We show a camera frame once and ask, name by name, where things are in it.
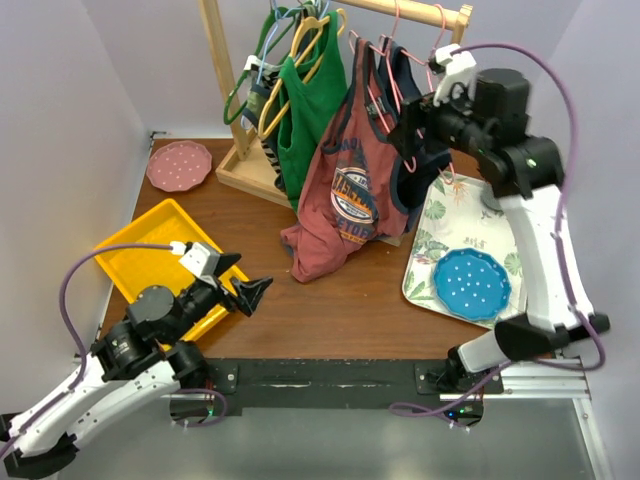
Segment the red tank top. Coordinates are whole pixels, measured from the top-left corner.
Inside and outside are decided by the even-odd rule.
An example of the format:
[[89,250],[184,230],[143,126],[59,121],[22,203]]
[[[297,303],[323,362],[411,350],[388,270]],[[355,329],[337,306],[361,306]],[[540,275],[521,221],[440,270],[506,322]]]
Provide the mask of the red tank top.
[[408,208],[397,192],[404,161],[387,140],[396,124],[373,45],[360,38],[351,84],[312,157],[297,222],[281,232],[295,280],[331,274],[366,243],[404,233]]

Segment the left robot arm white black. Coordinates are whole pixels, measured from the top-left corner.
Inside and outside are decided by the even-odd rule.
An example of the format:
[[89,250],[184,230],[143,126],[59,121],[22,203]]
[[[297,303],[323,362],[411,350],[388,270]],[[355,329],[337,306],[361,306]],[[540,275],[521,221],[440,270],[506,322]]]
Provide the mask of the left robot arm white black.
[[246,316],[257,309],[270,277],[220,279],[239,255],[187,253],[193,282],[179,294],[143,289],[124,318],[95,342],[78,368],[33,407],[1,417],[1,457],[11,478],[44,479],[67,467],[101,431],[164,395],[207,388],[207,361],[185,334],[216,306]]

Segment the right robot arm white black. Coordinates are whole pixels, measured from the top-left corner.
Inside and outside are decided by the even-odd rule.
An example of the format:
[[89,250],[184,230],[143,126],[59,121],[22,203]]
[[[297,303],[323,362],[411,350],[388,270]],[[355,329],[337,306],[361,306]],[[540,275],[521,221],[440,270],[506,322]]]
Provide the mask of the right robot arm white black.
[[469,392],[481,372],[591,339],[601,342],[609,317],[595,311],[582,285],[564,212],[568,179],[557,145],[527,132],[530,83],[513,69],[492,68],[474,79],[443,79],[434,93],[405,100],[388,136],[404,156],[436,143],[473,157],[510,225],[528,299],[523,313],[453,347],[445,379]]

